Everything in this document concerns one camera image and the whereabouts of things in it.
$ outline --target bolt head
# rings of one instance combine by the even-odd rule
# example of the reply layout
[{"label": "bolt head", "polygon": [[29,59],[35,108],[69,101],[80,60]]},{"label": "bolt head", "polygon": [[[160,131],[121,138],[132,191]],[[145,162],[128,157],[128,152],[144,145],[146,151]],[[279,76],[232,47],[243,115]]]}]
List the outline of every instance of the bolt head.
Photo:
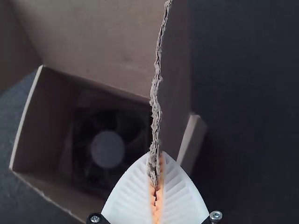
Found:
[{"label": "bolt head", "polygon": [[220,211],[212,211],[210,213],[210,220],[212,223],[219,223],[222,220],[222,213]]},{"label": "bolt head", "polygon": [[100,217],[98,217],[98,216],[91,216],[90,217],[90,221],[92,223],[99,223],[100,222]]}]

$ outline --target torn cardboard edge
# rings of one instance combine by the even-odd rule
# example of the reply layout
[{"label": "torn cardboard edge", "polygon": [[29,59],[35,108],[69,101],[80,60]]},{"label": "torn cardboard edge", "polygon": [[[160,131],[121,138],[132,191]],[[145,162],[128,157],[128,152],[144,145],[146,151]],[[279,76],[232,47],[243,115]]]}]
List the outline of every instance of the torn cardboard edge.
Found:
[{"label": "torn cardboard edge", "polygon": [[161,106],[158,101],[158,91],[159,85],[162,82],[161,77],[161,57],[162,57],[162,41],[163,41],[163,34],[165,31],[166,23],[168,20],[168,12],[170,10],[172,4],[172,0],[168,0],[165,2],[164,8],[164,16],[162,25],[160,28],[158,41],[157,41],[157,48],[156,48],[156,61],[155,61],[155,75],[152,80],[152,86],[150,89],[150,101],[149,104],[152,108],[152,117],[153,122],[151,125],[152,128],[152,136],[153,141],[149,147],[149,157],[148,157],[148,175],[152,181],[152,184],[156,187],[157,182],[160,176],[160,164],[159,164],[159,156],[160,156],[160,140],[159,140],[159,132],[160,132],[160,124],[162,119],[162,110]]}]

